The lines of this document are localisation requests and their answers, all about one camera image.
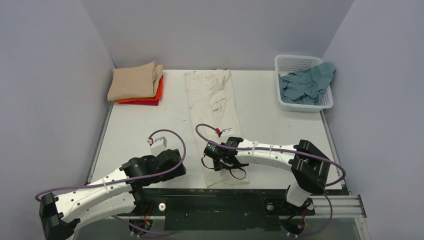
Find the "aluminium right base rail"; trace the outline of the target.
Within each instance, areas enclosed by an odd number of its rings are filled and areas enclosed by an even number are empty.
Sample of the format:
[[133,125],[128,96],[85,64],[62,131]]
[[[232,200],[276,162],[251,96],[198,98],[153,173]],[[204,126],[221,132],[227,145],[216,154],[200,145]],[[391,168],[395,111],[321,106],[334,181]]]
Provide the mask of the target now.
[[361,195],[330,195],[329,201],[325,196],[312,196],[314,215],[309,218],[328,218],[330,216],[330,203],[333,218],[367,218]]

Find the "crimson folded t shirt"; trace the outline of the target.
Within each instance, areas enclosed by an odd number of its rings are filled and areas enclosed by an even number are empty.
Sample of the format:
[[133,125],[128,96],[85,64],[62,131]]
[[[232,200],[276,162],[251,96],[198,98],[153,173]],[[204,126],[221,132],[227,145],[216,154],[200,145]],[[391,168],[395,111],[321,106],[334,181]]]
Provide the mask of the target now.
[[121,102],[121,101],[116,101],[116,102],[121,105],[158,106],[160,101],[159,100],[155,100],[155,101],[134,100],[134,101],[126,101],[126,102]]

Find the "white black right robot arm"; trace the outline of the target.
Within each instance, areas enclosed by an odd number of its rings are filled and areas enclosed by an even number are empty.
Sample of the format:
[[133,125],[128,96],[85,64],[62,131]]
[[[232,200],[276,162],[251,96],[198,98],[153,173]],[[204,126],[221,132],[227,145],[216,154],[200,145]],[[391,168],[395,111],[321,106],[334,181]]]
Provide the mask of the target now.
[[325,192],[330,160],[308,140],[292,145],[271,145],[241,137],[220,144],[207,143],[203,155],[212,159],[213,170],[243,170],[250,164],[264,165],[293,174],[295,183],[286,190],[283,209],[294,215],[312,208],[310,196]]

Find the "white plastic basket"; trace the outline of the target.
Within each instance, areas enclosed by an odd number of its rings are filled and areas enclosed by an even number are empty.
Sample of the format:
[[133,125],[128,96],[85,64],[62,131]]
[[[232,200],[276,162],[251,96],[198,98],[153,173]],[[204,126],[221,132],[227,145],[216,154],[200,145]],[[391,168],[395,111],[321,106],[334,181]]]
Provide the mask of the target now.
[[274,58],[279,107],[286,112],[318,113],[334,105],[330,83],[336,67],[319,57],[280,54]]

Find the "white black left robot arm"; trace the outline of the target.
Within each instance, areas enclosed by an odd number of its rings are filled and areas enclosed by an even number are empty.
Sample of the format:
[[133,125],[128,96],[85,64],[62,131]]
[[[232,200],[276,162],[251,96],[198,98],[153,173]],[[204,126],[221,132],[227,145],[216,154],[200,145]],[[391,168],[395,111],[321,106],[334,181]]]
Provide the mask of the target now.
[[47,193],[39,217],[47,240],[66,240],[86,224],[112,215],[143,215],[152,209],[145,187],[186,174],[178,149],[133,157],[90,185],[68,193]]

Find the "teal crumpled t shirt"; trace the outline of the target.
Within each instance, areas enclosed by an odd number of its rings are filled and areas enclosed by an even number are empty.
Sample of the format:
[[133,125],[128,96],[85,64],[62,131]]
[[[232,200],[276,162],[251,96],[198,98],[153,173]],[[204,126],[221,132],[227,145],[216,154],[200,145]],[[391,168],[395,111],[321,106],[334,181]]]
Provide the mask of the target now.
[[336,67],[324,62],[278,76],[279,94],[284,103],[319,106],[334,78]]

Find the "beige folded t shirt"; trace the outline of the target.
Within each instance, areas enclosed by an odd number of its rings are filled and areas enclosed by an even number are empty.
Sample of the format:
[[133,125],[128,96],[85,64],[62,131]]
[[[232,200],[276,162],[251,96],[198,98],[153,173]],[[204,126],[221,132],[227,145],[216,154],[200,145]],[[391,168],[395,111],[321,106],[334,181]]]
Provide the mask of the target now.
[[107,100],[154,97],[163,76],[163,69],[164,66],[156,61],[137,67],[115,68]]

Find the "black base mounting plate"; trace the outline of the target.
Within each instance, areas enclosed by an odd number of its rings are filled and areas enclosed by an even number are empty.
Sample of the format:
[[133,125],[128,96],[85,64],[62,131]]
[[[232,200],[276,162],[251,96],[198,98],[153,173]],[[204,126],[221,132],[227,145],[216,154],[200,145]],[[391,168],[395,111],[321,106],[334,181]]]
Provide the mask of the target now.
[[317,216],[321,194],[305,206],[289,206],[284,189],[178,189],[146,188],[137,194],[132,210],[116,215],[131,222],[162,219],[166,231],[279,231],[286,218]]

